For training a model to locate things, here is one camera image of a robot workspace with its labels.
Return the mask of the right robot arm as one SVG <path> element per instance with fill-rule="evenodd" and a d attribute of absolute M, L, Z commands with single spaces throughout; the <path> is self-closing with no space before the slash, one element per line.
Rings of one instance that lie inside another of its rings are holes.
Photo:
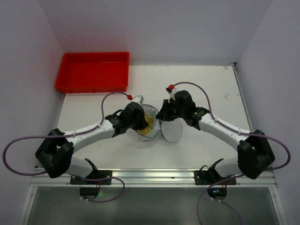
<path fill-rule="evenodd" d="M 213 118 L 208 109 L 195 105 L 188 91 L 166 90 L 170 96 L 163 100 L 157 119 L 173 121 L 181 118 L 188 126 L 215 136 L 237 151 L 237 156 L 221 158 L 208 168 L 204 176 L 209 181 L 217 182 L 241 173 L 254 180 L 275 161 L 274 153 L 262 131 L 250 132 L 226 122 L 221 125 L 222 121 Z"/>

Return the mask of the yellow bra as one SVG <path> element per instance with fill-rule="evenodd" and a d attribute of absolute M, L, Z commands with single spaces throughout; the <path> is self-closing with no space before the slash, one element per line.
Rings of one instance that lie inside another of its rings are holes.
<path fill-rule="evenodd" d="M 154 122 L 153 117 L 149 113 L 144 113 L 144 117 L 147 122 L 146 128 L 144 128 L 142 130 L 138 130 L 138 133 L 143 136 L 146 136 L 153 129 L 155 122 Z"/>

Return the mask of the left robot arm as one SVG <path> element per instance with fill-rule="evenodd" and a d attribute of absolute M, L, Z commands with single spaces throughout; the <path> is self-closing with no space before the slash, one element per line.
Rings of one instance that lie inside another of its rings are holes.
<path fill-rule="evenodd" d="M 73 154 L 95 142 L 122 135 L 129 129 L 143 130 L 147 125 L 142 104 L 132 101 L 119 115 L 108 115 L 102 122 L 78 131 L 52 130 L 35 156 L 50 178 L 69 174 L 91 181 L 99 178 L 98 169 L 91 160 L 78 159 Z"/>

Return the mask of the white mesh laundry bag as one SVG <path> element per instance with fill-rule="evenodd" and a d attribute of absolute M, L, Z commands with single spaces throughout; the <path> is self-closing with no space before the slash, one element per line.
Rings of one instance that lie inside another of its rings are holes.
<path fill-rule="evenodd" d="M 150 133 L 146 136 L 143 136 L 138 133 L 140 140 L 142 141 L 150 141 L 158 136 L 162 136 L 167 142 L 176 143 L 180 140 L 182 136 L 182 124 L 179 119 L 175 119 L 173 121 L 161 121 L 156 119 L 156 115 L 158 114 L 158 110 L 148 104 L 142 105 L 144 109 L 144 113 L 149 113 L 154 119 L 154 127 L 150 131 Z"/>

